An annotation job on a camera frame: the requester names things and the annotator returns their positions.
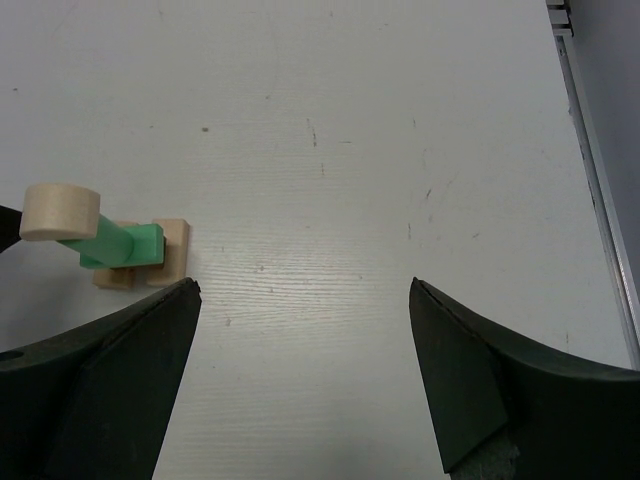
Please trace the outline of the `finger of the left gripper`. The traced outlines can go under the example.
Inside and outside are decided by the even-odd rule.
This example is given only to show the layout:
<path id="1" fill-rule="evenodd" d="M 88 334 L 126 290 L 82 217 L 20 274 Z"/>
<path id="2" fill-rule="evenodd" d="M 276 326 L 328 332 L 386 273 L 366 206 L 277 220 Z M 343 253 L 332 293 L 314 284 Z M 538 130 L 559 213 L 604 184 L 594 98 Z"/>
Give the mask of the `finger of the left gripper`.
<path id="1" fill-rule="evenodd" d="M 0 206 L 0 252 L 11 248 L 21 240 L 20 225 L 22 212 Z"/>

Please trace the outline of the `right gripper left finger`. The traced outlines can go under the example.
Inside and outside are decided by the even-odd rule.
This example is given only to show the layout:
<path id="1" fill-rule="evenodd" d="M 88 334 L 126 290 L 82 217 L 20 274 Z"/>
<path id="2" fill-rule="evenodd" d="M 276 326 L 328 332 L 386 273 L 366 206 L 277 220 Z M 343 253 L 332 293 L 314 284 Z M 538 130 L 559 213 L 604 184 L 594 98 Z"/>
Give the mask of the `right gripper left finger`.
<path id="1" fill-rule="evenodd" d="M 4 479 L 150 479 L 195 336 L 185 278 L 1 355 Z"/>

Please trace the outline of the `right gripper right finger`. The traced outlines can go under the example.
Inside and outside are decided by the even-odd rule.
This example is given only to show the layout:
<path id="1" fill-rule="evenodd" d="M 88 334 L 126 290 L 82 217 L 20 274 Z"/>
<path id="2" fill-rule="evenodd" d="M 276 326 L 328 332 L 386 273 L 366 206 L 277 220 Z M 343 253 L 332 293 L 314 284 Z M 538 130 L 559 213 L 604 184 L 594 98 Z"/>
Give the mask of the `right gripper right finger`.
<path id="1" fill-rule="evenodd" d="M 486 319 L 422 280 L 414 345 L 443 470 L 453 479 L 635 479 L 639 374 Z"/>

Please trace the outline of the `small light wood block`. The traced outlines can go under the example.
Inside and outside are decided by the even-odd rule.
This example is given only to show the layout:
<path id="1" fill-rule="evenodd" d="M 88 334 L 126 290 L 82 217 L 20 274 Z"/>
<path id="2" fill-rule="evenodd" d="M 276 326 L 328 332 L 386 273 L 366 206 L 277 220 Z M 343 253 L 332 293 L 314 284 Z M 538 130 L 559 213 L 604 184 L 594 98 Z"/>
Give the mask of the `small light wood block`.
<path id="1" fill-rule="evenodd" d="M 97 192 L 71 184 L 40 183 L 26 189 L 19 234 L 25 241 L 92 239 L 99 219 Z"/>

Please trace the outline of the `green block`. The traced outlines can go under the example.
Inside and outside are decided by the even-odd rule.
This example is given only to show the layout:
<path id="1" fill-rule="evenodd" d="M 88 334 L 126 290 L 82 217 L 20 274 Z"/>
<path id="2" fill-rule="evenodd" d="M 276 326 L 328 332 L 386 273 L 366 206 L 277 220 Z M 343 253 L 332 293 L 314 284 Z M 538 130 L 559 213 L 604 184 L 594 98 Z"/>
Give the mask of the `green block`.
<path id="1" fill-rule="evenodd" d="M 103 215 L 88 233 L 69 233 L 57 243 L 78 253 L 80 266 L 86 269 L 122 267 L 134 247 L 131 234 Z"/>
<path id="2" fill-rule="evenodd" d="M 160 225 L 151 223 L 121 227 L 128 231 L 134 240 L 133 253 L 124 267 L 159 264 L 164 261 L 164 235 Z"/>

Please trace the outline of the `aluminium frame rail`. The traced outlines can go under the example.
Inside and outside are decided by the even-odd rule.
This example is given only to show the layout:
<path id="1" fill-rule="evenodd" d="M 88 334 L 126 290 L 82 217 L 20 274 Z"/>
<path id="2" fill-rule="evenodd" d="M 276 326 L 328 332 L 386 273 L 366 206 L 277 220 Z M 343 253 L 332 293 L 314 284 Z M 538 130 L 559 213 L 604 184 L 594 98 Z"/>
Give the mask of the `aluminium frame rail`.
<path id="1" fill-rule="evenodd" d="M 549 1 L 633 368 L 639 366 L 639 4 Z"/>

